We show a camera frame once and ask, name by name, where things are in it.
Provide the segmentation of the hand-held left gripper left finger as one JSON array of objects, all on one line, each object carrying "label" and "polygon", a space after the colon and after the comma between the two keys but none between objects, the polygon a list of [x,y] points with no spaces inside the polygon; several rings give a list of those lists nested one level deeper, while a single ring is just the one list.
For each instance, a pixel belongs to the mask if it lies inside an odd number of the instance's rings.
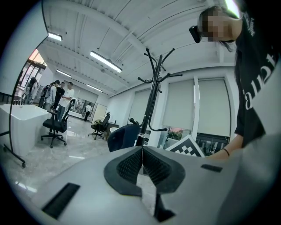
[{"label": "hand-held left gripper left finger", "polygon": [[81,160],[38,189],[32,202],[58,225],[155,225],[142,201],[139,146]]}]

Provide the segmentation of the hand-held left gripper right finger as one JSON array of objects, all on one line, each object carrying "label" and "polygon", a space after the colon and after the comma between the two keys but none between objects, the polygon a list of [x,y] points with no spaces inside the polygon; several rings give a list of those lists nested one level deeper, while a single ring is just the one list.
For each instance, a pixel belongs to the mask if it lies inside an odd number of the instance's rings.
[{"label": "hand-held left gripper right finger", "polygon": [[155,218],[168,225],[252,223],[281,169],[281,136],[265,135],[227,160],[143,148],[156,186]]}]

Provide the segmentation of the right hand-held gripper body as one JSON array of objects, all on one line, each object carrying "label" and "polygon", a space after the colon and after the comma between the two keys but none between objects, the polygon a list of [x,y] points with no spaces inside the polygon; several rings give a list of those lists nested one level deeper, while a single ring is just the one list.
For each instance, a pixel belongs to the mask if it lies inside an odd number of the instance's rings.
[{"label": "right hand-held gripper body", "polygon": [[186,137],[166,148],[166,151],[175,152],[187,156],[205,157],[193,137],[188,134]]}]

